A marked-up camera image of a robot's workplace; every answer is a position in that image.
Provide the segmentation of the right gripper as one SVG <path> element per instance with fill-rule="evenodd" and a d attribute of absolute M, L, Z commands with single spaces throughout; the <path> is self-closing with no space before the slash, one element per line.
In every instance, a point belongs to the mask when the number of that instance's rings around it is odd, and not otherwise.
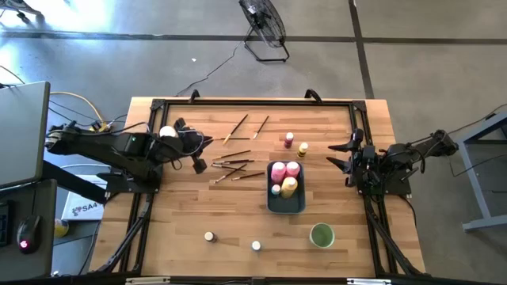
<path fill-rule="evenodd" d="M 364 131 L 355 128 L 351 139 L 346 144 L 328 146 L 329 149 L 340 152 L 351 152 L 348 161 L 326 157 L 326 159 L 337 166 L 344 174 L 349 174 L 349 185 L 358 188 L 374 188 L 377 185 L 377 154 L 375 160 L 364 160 L 362 158 L 364 146 L 361 143 L 364 139 Z"/>

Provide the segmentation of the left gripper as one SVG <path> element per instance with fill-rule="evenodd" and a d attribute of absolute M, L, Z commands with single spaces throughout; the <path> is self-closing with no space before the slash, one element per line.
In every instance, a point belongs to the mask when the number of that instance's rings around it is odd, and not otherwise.
<path fill-rule="evenodd" d="M 193 160 L 193 168 L 197 174 L 205 171 L 207 164 L 200 156 L 204 149 L 213 142 L 213 138 L 187 126 L 183 118 L 178 118 L 173 127 L 183 143 L 182 156 L 190 157 Z"/>

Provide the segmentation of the black brush pale bristles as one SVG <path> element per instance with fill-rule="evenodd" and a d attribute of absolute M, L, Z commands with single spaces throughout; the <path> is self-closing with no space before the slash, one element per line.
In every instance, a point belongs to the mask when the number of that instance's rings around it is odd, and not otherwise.
<path fill-rule="evenodd" d="M 261 126 L 255 131 L 255 133 L 253 135 L 253 139 L 256 139 L 258 137 L 259 133 L 261 132 L 262 128 L 265 126 L 268 119 L 269 119 L 269 116 L 266 116 L 264 121 L 262 122 Z"/>

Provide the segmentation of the large yellow paint bottle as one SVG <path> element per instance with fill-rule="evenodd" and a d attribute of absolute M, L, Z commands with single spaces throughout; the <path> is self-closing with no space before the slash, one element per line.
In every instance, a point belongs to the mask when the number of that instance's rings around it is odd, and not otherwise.
<path fill-rule="evenodd" d="M 285 177 L 281 185 L 280 194 L 283 198 L 289 199 L 298 187 L 298 181 L 294 177 Z"/>

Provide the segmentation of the blue-grey plastic bin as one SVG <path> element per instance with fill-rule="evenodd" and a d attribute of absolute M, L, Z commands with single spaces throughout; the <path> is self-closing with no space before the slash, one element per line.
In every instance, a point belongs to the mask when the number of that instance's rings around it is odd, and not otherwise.
<path fill-rule="evenodd" d="M 301 213 L 306 207 L 305 177 L 303 166 L 298 162 L 300 171 L 295 178 L 298 182 L 298 186 L 295 189 L 294 193 L 289 198 L 283 198 L 281 194 L 275 195 L 272 192 L 272 188 L 275 185 L 273 179 L 271 178 L 274 164 L 275 162 L 271 161 L 267 165 L 266 170 L 267 208 L 271 212 L 277 214 L 295 215 Z"/>

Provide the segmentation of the green cup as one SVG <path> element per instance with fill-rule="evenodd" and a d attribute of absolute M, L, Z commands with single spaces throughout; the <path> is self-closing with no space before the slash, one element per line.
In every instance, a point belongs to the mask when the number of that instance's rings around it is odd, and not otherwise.
<path fill-rule="evenodd" d="M 335 233 L 330 225 L 320 222 L 312 226 L 309 238 L 313 245 L 324 249 L 334 243 Z"/>

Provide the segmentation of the black floor fan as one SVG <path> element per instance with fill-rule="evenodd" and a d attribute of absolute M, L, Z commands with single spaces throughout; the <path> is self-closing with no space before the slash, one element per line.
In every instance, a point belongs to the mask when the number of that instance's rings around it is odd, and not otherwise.
<path fill-rule="evenodd" d="M 261 63 L 286 63 L 290 58 L 288 49 L 285 46 L 286 31 L 284 23 L 272 4 L 271 0 L 238 0 L 238 4 L 242 8 L 250 29 L 243 40 L 244 48 Z M 262 59 L 248 45 L 247 40 L 256 32 L 262 41 L 271 48 L 282 48 L 285 52 L 284 58 L 278 59 Z"/>

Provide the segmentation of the white cardboard box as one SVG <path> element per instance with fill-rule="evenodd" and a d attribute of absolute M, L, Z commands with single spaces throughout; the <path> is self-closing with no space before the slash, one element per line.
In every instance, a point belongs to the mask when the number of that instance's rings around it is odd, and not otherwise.
<path fill-rule="evenodd" d="M 100 221 L 103 213 L 103 204 L 69 192 L 61 219 L 65 221 Z"/>

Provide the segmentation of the yellow ball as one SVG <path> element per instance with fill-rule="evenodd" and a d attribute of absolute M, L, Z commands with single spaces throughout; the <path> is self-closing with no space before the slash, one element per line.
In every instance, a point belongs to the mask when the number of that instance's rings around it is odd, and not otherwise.
<path fill-rule="evenodd" d="M 63 238 L 69 231 L 69 223 L 65 220 L 55 219 L 54 237 Z"/>

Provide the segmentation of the grey laptop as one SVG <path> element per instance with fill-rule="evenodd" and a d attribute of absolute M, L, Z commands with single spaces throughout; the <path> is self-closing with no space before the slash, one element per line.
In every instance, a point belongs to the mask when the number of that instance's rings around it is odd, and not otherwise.
<path fill-rule="evenodd" d="M 0 189 L 41 178 L 50 87 L 34 82 L 0 89 Z"/>

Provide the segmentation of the dark side desk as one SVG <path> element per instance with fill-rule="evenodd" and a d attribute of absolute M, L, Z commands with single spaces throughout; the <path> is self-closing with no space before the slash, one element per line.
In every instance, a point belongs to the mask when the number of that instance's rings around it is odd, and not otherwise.
<path fill-rule="evenodd" d="M 55 219 L 55 180 L 0 190 L 0 202 L 10 202 L 11 236 L 7 246 L 0 247 L 0 283 L 50 275 Z M 40 215 L 40 246 L 37 251 L 23 254 L 17 246 L 17 228 L 30 215 Z"/>

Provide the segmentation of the black computer mouse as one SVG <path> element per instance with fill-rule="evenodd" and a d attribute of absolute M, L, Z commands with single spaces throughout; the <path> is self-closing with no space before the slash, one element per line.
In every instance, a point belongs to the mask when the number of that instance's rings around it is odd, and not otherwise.
<path fill-rule="evenodd" d="M 30 215 L 17 228 L 17 246 L 21 253 L 30 254 L 40 246 L 40 215 Z"/>

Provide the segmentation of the black keyboard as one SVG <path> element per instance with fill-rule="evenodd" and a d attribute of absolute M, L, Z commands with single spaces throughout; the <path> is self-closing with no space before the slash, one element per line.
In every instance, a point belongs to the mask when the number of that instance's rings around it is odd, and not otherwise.
<path fill-rule="evenodd" d="M 0 202 L 0 247 L 7 246 L 10 243 L 11 236 L 11 217 L 10 202 Z"/>

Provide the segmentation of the silver metal bracket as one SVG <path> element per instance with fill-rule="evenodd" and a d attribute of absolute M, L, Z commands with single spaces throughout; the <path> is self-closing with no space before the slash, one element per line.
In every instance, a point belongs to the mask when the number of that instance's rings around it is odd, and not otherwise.
<path fill-rule="evenodd" d="M 348 278 L 347 285 L 392 285 L 390 279 Z"/>
<path fill-rule="evenodd" d="M 170 277 L 165 276 L 142 276 L 127 278 L 124 285 L 164 285 L 170 284 Z"/>

